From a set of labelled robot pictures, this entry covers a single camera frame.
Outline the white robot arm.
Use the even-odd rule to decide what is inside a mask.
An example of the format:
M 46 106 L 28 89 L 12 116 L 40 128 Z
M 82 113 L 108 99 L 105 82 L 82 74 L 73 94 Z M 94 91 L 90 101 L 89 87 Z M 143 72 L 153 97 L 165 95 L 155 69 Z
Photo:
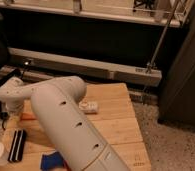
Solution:
M 28 99 L 37 120 L 72 171 L 130 171 L 79 109 L 86 84 L 78 76 L 24 84 L 17 77 L 0 87 L 0 101 L 15 111 Z

